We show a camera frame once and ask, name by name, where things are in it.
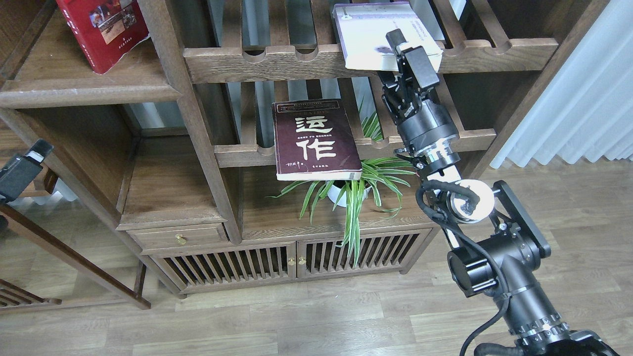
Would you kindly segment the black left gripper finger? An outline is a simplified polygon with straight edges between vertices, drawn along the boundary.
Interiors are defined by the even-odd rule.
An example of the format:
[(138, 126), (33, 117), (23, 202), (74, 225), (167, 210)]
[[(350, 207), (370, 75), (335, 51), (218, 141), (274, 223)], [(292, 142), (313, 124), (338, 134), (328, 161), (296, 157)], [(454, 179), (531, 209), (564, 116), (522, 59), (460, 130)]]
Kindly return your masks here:
[(25, 155), (14, 155), (0, 172), (0, 203), (16, 200), (43, 169), (42, 162), (54, 150), (49, 142), (38, 139)]

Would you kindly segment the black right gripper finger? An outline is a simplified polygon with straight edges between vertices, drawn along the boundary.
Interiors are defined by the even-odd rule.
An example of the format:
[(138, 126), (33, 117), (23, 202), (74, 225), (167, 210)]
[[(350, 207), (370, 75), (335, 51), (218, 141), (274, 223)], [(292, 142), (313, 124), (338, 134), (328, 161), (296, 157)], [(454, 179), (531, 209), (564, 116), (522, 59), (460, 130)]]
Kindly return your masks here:
[(403, 94), (402, 84), (404, 77), (402, 73), (391, 71), (378, 71), (378, 78), (382, 83), (382, 99), (387, 107), (404, 107), (406, 100)]
[(386, 39), (396, 55), (402, 87), (430, 89), (439, 85), (440, 79), (422, 46), (412, 47), (400, 29), (387, 32)]

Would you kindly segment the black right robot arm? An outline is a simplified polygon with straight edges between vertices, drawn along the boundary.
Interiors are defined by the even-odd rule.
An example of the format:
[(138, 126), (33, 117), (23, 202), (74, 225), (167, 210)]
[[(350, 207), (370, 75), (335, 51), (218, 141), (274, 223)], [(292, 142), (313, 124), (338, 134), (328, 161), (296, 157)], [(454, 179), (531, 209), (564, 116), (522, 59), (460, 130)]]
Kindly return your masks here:
[(386, 39), (398, 72), (378, 75), (382, 99), (403, 140), (394, 153), (421, 175), (416, 201), (445, 232), (452, 279), (466, 297), (483, 293), (498, 308), (466, 338), (460, 354), (504, 318), (515, 346), (480, 343), (476, 356), (614, 356), (594, 331), (571, 329), (552, 306), (533, 275), (551, 247), (509, 185), (500, 180), (489, 186), (459, 175), (459, 155), (450, 146), (457, 128), (432, 97), (440, 81), (425, 49), (407, 41), (400, 29)]

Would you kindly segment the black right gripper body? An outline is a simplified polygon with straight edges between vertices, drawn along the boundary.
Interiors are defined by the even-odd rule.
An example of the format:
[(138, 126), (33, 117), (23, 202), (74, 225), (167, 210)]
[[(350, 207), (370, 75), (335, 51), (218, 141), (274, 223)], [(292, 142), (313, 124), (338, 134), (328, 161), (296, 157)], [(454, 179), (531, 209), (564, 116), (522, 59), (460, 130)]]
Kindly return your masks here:
[(428, 146), (442, 139), (458, 138), (457, 128), (448, 110), (432, 99), (435, 87), (402, 87), (405, 106), (386, 106), (405, 148), (411, 154), (421, 154)]

